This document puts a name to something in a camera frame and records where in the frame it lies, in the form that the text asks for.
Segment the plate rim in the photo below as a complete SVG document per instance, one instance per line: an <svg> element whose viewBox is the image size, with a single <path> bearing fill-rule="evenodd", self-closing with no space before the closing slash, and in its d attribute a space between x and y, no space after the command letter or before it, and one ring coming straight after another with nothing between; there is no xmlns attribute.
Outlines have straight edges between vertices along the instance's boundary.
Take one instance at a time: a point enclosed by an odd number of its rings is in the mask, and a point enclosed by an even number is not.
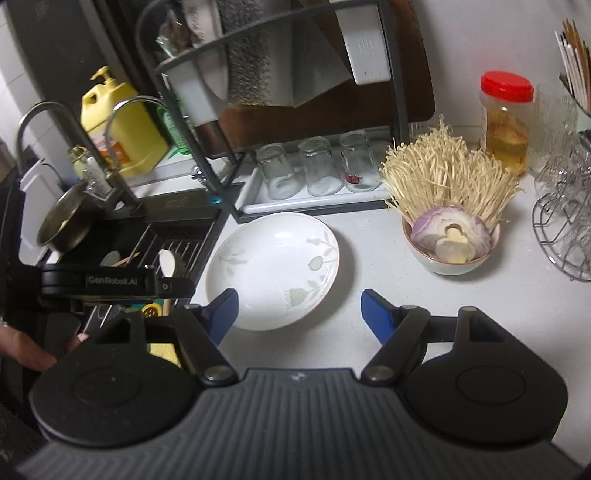
<svg viewBox="0 0 591 480"><path fill-rule="evenodd" d="M288 325L292 325L295 322L299 322L302 318L304 318L306 315L308 315L312 310L314 310L322 300L324 300L324 298L328 295L328 292L330 291L330 289L333 287L333 284L335 283L335 279L336 276L339 272L339 267L340 267L340 245L339 245L339 241L336 239L336 235L334 234L334 232L330 229L330 227L324 223L322 220L316 218L313 215L308 215L306 213L300 213L300 212L276 212L276 213L270 213L269 215L265 215L259 218L254 219L252 222L246 223L242 226L240 226L236 231L232 232L230 234L230 236L228 238L226 238L222 244L217 248L217 250L212 254L212 256L210 257L210 262L209 265L207 267L207 274L205 275L205 296L207 298L207 302L211 302L213 299L210 297L210 293L209 293L209 288L208 283L209 283L209 274L211 272L210 268L211 268L211 264L212 262L216 259L218 252L220 252L223 247L232 239L232 237L234 235L236 235L238 232L240 231L244 231L244 229L248 229L251 227L251 225L256 225L258 222L262 222L263 220L266 220L268 218L271 217L277 217L277 216L300 216L300 217L305 217L307 219L311 219L314 220L315 222L319 223L322 228L328 232L329 234L329 238L331 238L332 240L335 241L335 245L336 245L336 253L337 253L337 258L336 258L336 265L334 267L334 274L331 275L331 277L328 279L327 282L327 288L326 288L326 292L324 293L324 295L320 296L318 295L315 299L314 302L312 302L312 304L310 304L308 307L306 307L305 309L302 310L302 315L297 318L296 320L293 320L292 322L286 323L285 325L281 325L279 327L273 327L273 328L269 328L269 329L250 329L250 328L244 328L242 326L239 325L235 325L236 328L240 328L241 330L245 330L248 332L268 332L270 330L277 330L283 327L287 327Z"/></svg>

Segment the red lid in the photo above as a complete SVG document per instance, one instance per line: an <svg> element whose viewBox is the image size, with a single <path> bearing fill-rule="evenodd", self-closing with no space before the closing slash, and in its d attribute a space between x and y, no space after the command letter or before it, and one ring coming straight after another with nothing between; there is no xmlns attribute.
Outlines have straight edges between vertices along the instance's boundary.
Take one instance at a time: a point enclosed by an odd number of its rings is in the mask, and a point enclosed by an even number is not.
<svg viewBox="0 0 591 480"><path fill-rule="evenodd" d="M487 95L508 102L527 103L534 99L530 81L515 73L491 70L480 77L480 89Z"/></svg>

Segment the brown cutting board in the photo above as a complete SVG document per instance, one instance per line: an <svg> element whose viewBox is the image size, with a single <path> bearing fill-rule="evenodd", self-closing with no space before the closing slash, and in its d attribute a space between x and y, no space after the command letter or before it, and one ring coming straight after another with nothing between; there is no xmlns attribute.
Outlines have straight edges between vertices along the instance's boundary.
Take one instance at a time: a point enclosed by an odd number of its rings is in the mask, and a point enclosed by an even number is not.
<svg viewBox="0 0 591 480"><path fill-rule="evenodd" d="M400 49L408 121L425 121L435 111L435 100L417 16L411 0L389 1ZM335 14L325 13L314 20L350 68ZM224 110L219 124L235 151L272 142L389 125L393 122L391 89L390 82L361 86L349 80L298 108L230 106ZM199 137L208 156L223 153L223 146L210 126L200 127Z"/></svg>

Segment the countertop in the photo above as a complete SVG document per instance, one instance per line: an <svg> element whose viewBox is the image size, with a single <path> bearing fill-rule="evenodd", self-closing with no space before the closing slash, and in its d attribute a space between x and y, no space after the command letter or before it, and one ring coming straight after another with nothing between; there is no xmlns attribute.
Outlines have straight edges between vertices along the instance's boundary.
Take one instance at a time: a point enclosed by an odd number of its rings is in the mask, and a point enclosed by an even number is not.
<svg viewBox="0 0 591 480"><path fill-rule="evenodd" d="M538 246L531 226L533 180L522 181L507 207L501 241L478 269L460 277L426 270L412 256L397 212L323 215L340 246L336 281L300 321L270 332L232 328L220 348L238 369L351 367L359 374L380 344L361 318L361 292L372 288L394 305L415 304L456 315L474 305L554 367L566 381L569 405L554 437L575 461L591 460L591 284L570 281ZM240 226L229 219L215 250ZM193 303L206 304L205 278ZM449 349L436 345L427 356Z"/></svg>

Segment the yellow bottle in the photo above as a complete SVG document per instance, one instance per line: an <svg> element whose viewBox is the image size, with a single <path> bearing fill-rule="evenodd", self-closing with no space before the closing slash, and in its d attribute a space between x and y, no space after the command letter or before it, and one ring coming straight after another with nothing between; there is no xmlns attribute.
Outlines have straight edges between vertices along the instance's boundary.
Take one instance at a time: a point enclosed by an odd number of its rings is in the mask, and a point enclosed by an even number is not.
<svg viewBox="0 0 591 480"><path fill-rule="evenodd" d="M138 92L129 84L119 83L102 67L93 76L105 78L82 97L80 123L100 153L108 158L103 138L113 107ZM111 146L121 164L121 175L133 177L149 172L168 151L168 145L141 103L132 103L117 113L111 125Z"/></svg>

